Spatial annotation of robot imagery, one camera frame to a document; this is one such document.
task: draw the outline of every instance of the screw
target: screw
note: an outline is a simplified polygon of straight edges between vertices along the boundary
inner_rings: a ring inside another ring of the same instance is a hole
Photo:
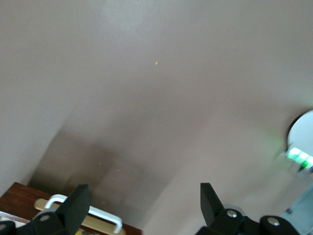
[[[41,222],[44,222],[44,221],[48,220],[49,218],[50,218],[50,216],[46,214],[46,215],[42,216],[39,220]]]
[[[0,225],[0,231],[3,230],[3,229],[5,229],[5,227],[6,227],[5,224],[1,224],[1,225]]]
[[[269,218],[268,218],[268,222],[269,222],[271,225],[279,226],[279,221],[278,221],[278,219],[275,219],[275,218],[273,218],[273,217],[269,217]]]
[[[233,210],[228,210],[227,211],[227,215],[229,217],[232,217],[232,218],[236,218],[237,217],[237,213],[235,211],[233,211]]]

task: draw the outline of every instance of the wooden furniture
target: wooden furniture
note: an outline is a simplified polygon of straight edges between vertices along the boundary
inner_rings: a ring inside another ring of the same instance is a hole
[[[34,188],[14,183],[11,188],[0,198],[0,211],[6,212],[24,219],[31,220],[39,211],[34,208],[37,199],[43,198],[48,200],[50,195]],[[89,228],[83,227],[87,232],[99,233]],[[127,224],[123,224],[123,229],[127,235],[141,235],[141,230]]]

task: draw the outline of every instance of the white handle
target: white handle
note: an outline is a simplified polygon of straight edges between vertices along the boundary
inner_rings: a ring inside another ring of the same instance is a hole
[[[63,203],[66,199],[67,199],[67,197],[64,195],[55,194],[49,198],[49,200],[47,201],[47,203],[45,205],[45,208],[47,208],[47,209],[50,208],[54,202]],[[121,231],[123,225],[122,225],[122,219],[120,217],[118,217],[114,214],[104,212],[104,211],[102,211],[96,207],[90,207],[88,213],[93,214],[99,218],[108,220],[108,221],[116,224],[116,227],[114,229],[115,234],[117,234],[117,233],[119,233],[119,231]]]

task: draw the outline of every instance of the wall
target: wall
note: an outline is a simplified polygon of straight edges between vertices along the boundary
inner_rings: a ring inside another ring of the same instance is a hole
[[[0,191],[87,181],[96,205],[150,235],[204,224],[200,182],[254,219],[281,214],[307,187],[275,159],[313,106],[312,9],[0,3]]]

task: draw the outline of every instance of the round mirror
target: round mirror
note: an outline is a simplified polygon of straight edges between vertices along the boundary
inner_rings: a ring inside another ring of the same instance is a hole
[[[303,168],[313,169],[313,110],[302,115],[292,125],[286,156]]]

